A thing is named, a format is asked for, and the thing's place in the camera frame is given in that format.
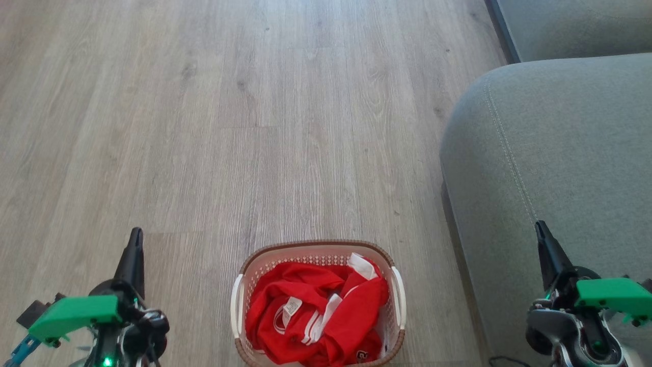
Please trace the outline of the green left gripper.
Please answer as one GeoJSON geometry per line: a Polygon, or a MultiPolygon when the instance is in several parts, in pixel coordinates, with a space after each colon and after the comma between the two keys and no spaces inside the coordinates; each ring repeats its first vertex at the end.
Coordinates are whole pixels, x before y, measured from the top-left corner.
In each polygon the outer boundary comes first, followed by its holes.
{"type": "Polygon", "coordinates": [[[160,309],[145,307],[144,232],[134,227],[114,274],[86,297],[63,297],[34,312],[28,333],[55,346],[70,333],[89,328],[96,341],[121,348],[165,348],[170,323],[160,309]]]}

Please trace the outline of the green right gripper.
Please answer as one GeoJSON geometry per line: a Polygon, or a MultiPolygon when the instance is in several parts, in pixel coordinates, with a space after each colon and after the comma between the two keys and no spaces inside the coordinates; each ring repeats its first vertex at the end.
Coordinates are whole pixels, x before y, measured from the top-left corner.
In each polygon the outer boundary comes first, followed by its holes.
{"type": "Polygon", "coordinates": [[[545,221],[538,220],[535,231],[542,284],[553,309],[608,310],[623,314],[634,327],[652,322],[652,278],[601,277],[575,267],[545,221]]]}

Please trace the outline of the red jersey with white stripes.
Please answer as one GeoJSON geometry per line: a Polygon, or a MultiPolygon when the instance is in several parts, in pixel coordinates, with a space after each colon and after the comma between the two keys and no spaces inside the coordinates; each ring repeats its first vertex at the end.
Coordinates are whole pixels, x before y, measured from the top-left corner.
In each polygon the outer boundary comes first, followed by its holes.
{"type": "Polygon", "coordinates": [[[324,311],[294,297],[278,297],[265,309],[250,307],[245,330],[252,348],[275,364],[344,367],[370,362],[381,351],[375,326],[388,297],[383,277],[364,280],[352,271],[324,311]]]}

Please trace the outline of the grey fabric sofa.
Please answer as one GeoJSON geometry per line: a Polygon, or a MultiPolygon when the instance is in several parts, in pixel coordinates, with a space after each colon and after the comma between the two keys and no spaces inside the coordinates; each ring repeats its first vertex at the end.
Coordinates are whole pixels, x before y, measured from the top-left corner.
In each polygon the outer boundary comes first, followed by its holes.
{"type": "Polygon", "coordinates": [[[492,0],[514,63],[457,103],[443,179],[491,356],[543,293],[535,222],[576,265],[652,279],[652,0],[492,0]]]}

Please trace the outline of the white brown-rimmed laundry basket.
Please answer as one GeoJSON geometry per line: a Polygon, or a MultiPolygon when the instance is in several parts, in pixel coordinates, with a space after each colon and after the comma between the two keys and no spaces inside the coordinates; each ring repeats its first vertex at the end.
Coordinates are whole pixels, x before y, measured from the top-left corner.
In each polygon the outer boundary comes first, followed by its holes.
{"type": "Polygon", "coordinates": [[[396,357],[405,339],[408,313],[403,279],[391,256],[377,244],[363,240],[305,240],[258,249],[244,261],[238,272],[231,290],[231,332],[238,355],[248,367],[303,367],[298,362],[275,364],[252,348],[246,335],[245,321],[251,306],[251,296],[259,279],[276,265],[288,261],[313,265],[344,265],[350,253],[365,256],[379,267],[382,277],[388,282],[389,300],[381,308],[375,326],[382,341],[379,358],[346,367],[385,367],[396,357]]]}

